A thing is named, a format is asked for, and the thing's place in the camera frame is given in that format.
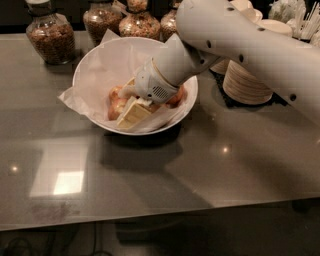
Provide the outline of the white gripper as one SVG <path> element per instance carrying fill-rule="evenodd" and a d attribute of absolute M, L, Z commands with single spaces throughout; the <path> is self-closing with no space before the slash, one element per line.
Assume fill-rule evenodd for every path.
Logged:
<path fill-rule="evenodd" d="M 149 59 L 137 70 L 135 78 L 131 78 L 118 92 L 120 98 L 129 100 L 117 119 L 117 127 L 134 127 L 152 114 L 151 101 L 156 104 L 166 103 L 178 90 L 178 87 L 166 81 L 153 60 Z"/>

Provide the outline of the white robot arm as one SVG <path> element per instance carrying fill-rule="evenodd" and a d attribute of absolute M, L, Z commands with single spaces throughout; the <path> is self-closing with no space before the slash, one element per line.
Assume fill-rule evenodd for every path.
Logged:
<path fill-rule="evenodd" d="M 183 0 L 177 33 L 120 91 L 162 104 L 190 77 L 230 59 L 320 125 L 320 48 L 266 30 L 227 0 Z"/>

